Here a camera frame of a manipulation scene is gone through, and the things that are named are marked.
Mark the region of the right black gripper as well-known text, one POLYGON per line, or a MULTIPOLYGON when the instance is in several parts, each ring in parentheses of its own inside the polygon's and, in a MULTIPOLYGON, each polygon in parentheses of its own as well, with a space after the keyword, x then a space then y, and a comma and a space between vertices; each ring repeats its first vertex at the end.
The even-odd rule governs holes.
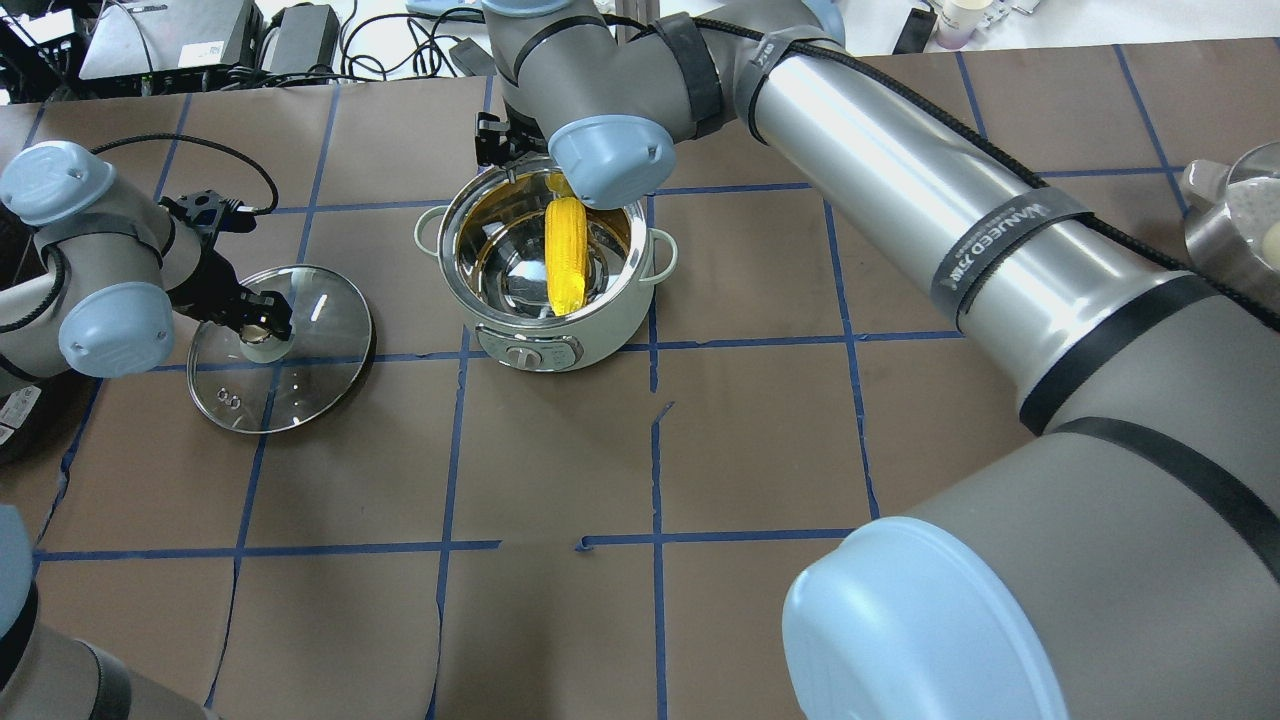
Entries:
POLYGON ((503 118, 480 111, 475 117, 474 149, 479 170, 507 168, 517 161, 550 158, 547 138, 529 118, 503 118))

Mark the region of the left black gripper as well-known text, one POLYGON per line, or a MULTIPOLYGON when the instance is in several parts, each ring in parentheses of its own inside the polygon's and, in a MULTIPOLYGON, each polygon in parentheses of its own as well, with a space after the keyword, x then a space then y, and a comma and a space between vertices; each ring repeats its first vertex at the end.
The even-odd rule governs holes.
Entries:
POLYGON ((227 329, 246 345, 292 338, 292 307, 276 291, 253 292, 237 282, 233 265, 215 250, 221 232, 251 232, 251 211, 238 199, 211 190, 163 197, 160 205, 174 227, 195 232, 198 258, 195 269, 166 292, 173 310, 197 322, 227 329))

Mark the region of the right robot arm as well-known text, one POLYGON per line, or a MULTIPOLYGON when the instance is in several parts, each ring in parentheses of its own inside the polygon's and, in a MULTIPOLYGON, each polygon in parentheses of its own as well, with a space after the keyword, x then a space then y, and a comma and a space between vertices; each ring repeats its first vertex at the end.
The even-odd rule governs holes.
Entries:
POLYGON ((831 3, 485 1, 502 92, 588 205, 739 118, 1015 383, 1029 445, 801 571, 808 719, 1275 719, 1277 318, 841 49, 831 3))

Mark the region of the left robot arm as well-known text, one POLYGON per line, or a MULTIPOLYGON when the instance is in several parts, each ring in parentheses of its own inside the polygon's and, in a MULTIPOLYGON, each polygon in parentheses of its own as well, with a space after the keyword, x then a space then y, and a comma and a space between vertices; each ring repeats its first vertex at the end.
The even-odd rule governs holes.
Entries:
MULTIPOLYGON (((3 206, 35 232, 45 274, 3 292, 3 395, 61 372, 150 370, 182 314, 250 343, 291 341, 291 309, 243 287, 214 250, 218 224, 155 202, 78 143, 47 141, 3 170, 3 206)), ((29 533, 3 506, 3 716, 210 719, 212 711, 88 642, 44 625, 29 533)))

